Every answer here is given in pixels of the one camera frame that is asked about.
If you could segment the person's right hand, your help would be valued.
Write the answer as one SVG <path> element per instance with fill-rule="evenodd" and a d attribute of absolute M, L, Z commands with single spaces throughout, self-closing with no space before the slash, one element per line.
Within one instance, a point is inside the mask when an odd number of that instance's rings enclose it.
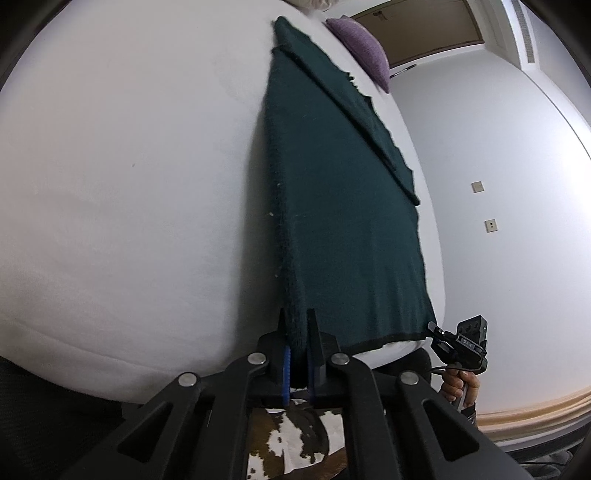
<path fill-rule="evenodd" d="M 474 372 L 447 368 L 442 374 L 443 383 L 439 393 L 449 402 L 464 399 L 463 407 L 476 405 L 480 380 Z"/>

